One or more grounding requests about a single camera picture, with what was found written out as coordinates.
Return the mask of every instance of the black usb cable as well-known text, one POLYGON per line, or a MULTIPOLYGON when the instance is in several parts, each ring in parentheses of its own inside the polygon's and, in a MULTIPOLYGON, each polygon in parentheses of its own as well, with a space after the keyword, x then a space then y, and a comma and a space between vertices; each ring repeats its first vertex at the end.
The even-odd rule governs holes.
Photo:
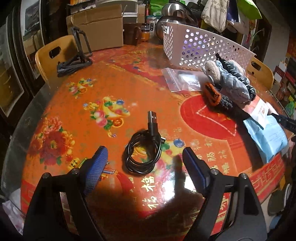
POLYGON ((138 131, 133 134, 124 150, 126 168, 130 172, 142 175, 152 172, 161 155, 161 144, 165 143, 165 141, 166 139, 158 133, 156 113, 148 111, 148 130, 138 131), (134 147, 140 145, 146 148, 147 159, 149 159, 147 162, 137 162, 131 157, 134 147))

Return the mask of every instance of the glass jar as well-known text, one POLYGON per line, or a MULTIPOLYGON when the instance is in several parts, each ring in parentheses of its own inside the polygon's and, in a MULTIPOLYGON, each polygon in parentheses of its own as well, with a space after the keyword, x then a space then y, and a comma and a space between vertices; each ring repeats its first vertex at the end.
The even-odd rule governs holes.
POLYGON ((150 38, 150 29, 149 29, 149 24, 148 23, 143 23, 142 27, 142 42, 146 42, 150 38))

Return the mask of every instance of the perforated basket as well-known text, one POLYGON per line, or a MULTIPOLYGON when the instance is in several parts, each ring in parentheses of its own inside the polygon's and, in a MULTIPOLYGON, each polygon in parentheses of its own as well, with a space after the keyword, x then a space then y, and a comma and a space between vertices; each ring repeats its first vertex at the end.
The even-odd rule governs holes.
POLYGON ((205 61, 233 59, 244 69, 254 53, 238 43, 201 28, 179 23, 163 23, 163 50, 170 62, 178 67, 201 69, 205 61))

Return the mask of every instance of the brown mug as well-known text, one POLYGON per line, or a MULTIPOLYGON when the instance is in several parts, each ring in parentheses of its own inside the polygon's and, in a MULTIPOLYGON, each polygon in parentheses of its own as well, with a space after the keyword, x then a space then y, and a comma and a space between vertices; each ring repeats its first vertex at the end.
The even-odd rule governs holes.
POLYGON ((123 24, 123 43, 127 45, 138 45, 141 43, 142 31, 141 23, 123 24))

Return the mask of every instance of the chair backrest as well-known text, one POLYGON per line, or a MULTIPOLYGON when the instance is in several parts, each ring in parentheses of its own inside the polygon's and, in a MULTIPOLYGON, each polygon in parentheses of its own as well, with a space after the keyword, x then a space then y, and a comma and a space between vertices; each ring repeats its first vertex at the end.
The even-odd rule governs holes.
POLYGON ((38 70, 47 81, 51 76, 57 76, 57 65, 77 54, 77 45, 73 35, 63 36, 40 48, 35 54, 38 70))
POLYGON ((261 82, 268 90, 271 90, 274 83, 274 75, 270 68, 268 68, 265 64, 253 57, 247 67, 247 71, 259 82, 261 82))

